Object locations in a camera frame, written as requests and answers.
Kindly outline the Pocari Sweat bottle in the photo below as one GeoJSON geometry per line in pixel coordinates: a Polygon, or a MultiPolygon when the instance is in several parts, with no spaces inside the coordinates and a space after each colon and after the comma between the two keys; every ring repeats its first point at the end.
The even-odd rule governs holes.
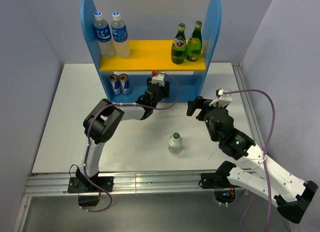
{"type": "Polygon", "coordinates": [[[116,50],[112,42],[111,30],[108,22],[104,19],[102,12],[94,13],[94,30],[100,47],[101,55],[104,58],[112,58],[116,55],[116,50]]]}
{"type": "Polygon", "coordinates": [[[128,58],[131,55],[129,36],[120,12],[112,14],[111,31],[117,56],[122,59],[128,58]]]}

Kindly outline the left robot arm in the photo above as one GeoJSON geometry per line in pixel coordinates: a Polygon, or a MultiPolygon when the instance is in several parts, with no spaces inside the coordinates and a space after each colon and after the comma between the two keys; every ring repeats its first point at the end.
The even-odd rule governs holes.
{"type": "Polygon", "coordinates": [[[79,185],[85,191],[97,187],[99,162],[106,142],[114,135],[119,123],[125,120],[145,120],[163,99],[170,95],[170,82],[158,76],[147,79],[147,89],[137,101],[116,104],[102,99],[83,122],[87,145],[82,164],[76,170],[79,185]]]}

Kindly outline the green Perrier lemon bottle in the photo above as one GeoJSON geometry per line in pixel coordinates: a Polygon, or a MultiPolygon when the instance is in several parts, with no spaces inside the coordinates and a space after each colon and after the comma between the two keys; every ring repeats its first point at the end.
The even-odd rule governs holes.
{"type": "Polygon", "coordinates": [[[190,62],[196,62],[200,58],[202,51],[202,22],[196,21],[194,30],[187,43],[186,59],[190,62]]]}

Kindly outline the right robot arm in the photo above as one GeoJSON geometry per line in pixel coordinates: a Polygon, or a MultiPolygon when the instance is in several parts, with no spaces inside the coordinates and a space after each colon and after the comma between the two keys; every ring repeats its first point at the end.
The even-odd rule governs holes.
{"type": "Polygon", "coordinates": [[[224,161],[216,172],[201,174],[202,188],[242,187],[270,200],[285,219],[300,223],[318,185],[294,176],[270,157],[264,157],[258,144],[234,127],[234,119],[220,100],[197,96],[188,101],[187,116],[197,109],[200,113],[196,119],[205,123],[211,140],[235,160],[224,161]]]}

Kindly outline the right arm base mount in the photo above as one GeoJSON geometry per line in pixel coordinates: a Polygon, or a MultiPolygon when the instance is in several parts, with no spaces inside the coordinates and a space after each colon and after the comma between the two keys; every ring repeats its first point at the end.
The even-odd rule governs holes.
{"type": "Polygon", "coordinates": [[[238,203],[246,195],[246,190],[242,190],[237,194],[238,186],[232,185],[226,177],[217,172],[205,172],[200,174],[198,186],[202,189],[213,190],[213,200],[218,206],[229,207],[238,203]]]}

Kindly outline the green Perrier bottle red label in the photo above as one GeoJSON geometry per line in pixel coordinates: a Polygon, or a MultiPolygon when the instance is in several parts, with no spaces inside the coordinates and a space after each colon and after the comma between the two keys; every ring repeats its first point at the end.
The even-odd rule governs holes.
{"type": "Polygon", "coordinates": [[[187,42],[185,38],[185,24],[178,25],[178,31],[171,47],[171,61],[174,64],[182,64],[186,57],[187,42]]]}

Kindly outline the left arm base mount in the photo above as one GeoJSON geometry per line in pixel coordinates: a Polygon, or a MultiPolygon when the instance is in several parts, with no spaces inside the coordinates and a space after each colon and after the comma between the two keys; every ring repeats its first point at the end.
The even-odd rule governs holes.
{"type": "MultiPolygon", "coordinates": [[[[107,192],[111,192],[114,184],[113,176],[95,175],[92,181],[107,192]]],[[[81,207],[95,207],[100,201],[102,191],[91,183],[84,176],[74,176],[69,179],[67,188],[68,194],[78,194],[78,204],[81,207]]]]}

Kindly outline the clear glass bottle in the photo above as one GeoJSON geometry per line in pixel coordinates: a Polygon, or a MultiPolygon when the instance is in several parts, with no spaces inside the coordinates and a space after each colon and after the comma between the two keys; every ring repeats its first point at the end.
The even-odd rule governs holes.
{"type": "Polygon", "coordinates": [[[182,148],[182,138],[178,132],[175,132],[169,139],[168,139],[168,150],[172,154],[178,154],[182,148]]]}

